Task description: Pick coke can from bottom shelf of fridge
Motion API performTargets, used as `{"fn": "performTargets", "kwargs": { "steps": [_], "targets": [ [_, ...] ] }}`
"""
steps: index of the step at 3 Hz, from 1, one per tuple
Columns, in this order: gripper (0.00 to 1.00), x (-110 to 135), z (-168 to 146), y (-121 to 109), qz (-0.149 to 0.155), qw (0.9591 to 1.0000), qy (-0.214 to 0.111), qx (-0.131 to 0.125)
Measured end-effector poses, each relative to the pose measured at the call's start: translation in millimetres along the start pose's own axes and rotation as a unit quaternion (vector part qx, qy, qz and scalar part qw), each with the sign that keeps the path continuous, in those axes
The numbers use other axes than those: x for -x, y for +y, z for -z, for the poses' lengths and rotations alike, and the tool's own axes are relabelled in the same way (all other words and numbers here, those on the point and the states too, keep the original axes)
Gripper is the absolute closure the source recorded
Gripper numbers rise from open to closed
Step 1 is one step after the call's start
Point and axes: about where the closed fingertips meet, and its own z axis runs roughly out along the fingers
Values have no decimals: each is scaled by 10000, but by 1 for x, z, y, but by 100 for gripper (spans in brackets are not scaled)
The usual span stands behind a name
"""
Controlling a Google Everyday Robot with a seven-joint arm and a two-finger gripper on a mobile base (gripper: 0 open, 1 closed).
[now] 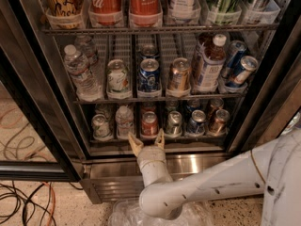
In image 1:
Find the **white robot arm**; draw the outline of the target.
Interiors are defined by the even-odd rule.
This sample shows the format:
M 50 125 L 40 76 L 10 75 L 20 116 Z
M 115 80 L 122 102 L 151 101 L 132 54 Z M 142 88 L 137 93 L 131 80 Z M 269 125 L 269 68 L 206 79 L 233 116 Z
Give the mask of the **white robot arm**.
M 301 226 L 301 133 L 288 135 L 241 153 L 180 181 L 166 167 L 165 135 L 151 146 L 128 134 L 143 176 L 142 211 L 175 219 L 189 202 L 263 195 L 261 226 Z

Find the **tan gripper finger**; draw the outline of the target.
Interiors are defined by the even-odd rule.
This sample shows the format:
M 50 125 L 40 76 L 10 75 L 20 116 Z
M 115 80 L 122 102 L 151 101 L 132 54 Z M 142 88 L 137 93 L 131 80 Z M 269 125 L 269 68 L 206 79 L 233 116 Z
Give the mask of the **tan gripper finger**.
M 128 133 L 128 140 L 135 156 L 138 156 L 144 147 L 144 143 L 139 140 L 132 132 Z
M 158 146 L 161 149 L 165 148 L 165 133 L 164 133 L 163 129 L 159 130 L 157 138 L 155 139 L 154 145 Z

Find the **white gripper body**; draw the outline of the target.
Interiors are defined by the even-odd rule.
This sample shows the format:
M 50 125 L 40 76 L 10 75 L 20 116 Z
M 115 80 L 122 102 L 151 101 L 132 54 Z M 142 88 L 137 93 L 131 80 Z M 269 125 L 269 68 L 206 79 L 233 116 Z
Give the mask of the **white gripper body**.
M 160 147 L 143 148 L 138 154 L 137 163 L 142 173 L 144 187 L 173 181 L 167 170 L 166 153 Z

